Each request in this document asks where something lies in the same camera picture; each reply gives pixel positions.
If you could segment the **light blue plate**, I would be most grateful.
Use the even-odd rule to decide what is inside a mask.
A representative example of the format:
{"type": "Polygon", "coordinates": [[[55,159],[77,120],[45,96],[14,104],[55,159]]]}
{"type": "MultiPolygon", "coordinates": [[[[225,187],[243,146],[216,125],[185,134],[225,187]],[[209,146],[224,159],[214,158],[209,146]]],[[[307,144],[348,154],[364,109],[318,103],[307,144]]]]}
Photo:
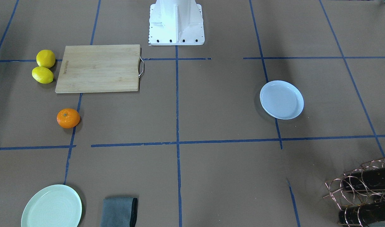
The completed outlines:
{"type": "Polygon", "coordinates": [[[282,80],[266,83],[260,90],[259,100],[266,113],[282,120],[298,117],[305,106],[299,89],[282,80]]]}

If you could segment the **orange fruit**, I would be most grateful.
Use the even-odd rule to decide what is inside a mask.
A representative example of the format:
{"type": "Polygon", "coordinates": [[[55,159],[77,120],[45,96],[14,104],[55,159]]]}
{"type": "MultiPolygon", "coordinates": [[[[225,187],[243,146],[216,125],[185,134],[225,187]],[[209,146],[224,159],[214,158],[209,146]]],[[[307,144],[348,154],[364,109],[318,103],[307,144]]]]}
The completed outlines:
{"type": "Polygon", "coordinates": [[[57,123],[62,128],[74,128],[80,122],[80,114],[75,109],[62,109],[56,117],[57,123]]]}

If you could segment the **light green plate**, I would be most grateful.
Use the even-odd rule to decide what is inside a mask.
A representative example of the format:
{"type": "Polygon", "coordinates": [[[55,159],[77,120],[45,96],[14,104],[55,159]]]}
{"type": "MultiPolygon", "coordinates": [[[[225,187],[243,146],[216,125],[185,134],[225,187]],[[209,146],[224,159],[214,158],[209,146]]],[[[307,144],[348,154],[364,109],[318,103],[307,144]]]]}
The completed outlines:
{"type": "Polygon", "coordinates": [[[54,184],[38,191],[22,213],[22,227],[77,227],[82,216],[80,196],[71,187],[54,184]]]}

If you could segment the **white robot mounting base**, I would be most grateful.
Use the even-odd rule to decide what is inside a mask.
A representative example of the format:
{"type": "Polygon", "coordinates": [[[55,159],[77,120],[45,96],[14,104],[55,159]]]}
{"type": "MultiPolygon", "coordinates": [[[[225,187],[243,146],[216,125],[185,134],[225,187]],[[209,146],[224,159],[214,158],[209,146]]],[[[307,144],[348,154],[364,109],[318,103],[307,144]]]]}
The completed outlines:
{"type": "Polygon", "coordinates": [[[203,45],[202,7],[195,0],[157,0],[149,9],[151,46],[203,45]]]}

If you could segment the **wooden cutting board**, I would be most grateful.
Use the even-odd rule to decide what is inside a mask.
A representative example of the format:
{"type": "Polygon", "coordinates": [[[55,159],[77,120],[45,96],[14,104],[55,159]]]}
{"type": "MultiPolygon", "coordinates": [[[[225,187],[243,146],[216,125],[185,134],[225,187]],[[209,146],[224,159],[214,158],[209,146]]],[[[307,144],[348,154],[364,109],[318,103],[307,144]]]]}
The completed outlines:
{"type": "Polygon", "coordinates": [[[66,46],[55,92],[137,92],[143,73],[139,44],[66,46]]]}

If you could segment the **folded grey cloth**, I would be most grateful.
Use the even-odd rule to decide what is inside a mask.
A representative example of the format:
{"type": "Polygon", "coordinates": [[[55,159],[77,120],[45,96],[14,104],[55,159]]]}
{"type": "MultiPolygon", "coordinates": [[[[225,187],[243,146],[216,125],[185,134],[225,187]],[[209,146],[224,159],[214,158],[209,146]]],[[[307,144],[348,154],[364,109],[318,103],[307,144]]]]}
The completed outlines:
{"type": "Polygon", "coordinates": [[[138,198],[108,197],[103,200],[100,227],[134,227],[138,198]]]}

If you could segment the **yellow lemon near board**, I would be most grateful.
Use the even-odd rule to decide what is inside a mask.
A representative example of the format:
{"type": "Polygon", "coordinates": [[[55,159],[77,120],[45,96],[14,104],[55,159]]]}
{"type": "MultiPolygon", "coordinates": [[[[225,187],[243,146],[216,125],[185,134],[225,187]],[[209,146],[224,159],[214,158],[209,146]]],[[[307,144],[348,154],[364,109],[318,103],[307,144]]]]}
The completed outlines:
{"type": "Polygon", "coordinates": [[[54,80],[54,74],[46,67],[35,67],[32,69],[32,77],[41,84],[49,84],[54,80]]]}

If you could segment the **yellow lemon outer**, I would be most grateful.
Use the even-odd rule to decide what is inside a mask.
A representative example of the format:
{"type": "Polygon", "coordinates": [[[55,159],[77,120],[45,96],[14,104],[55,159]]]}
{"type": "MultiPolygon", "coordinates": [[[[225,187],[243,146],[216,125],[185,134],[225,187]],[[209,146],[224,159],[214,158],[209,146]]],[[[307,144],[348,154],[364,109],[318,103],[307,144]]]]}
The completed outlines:
{"type": "Polygon", "coordinates": [[[56,58],[52,50],[41,50],[36,55],[37,65],[50,69],[55,65],[56,58]]]}

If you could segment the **dark wine bottle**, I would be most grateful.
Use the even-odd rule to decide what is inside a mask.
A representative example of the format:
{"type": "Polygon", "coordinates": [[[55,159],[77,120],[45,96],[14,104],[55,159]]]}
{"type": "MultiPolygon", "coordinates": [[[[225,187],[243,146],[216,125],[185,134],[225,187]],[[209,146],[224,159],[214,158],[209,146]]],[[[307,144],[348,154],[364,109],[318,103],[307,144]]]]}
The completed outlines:
{"type": "Polygon", "coordinates": [[[338,220],[350,227],[385,222],[385,201],[345,208],[338,213],[338,220]]]}
{"type": "Polygon", "coordinates": [[[385,168],[351,173],[342,180],[342,188],[347,191],[385,192],[385,168]]]}

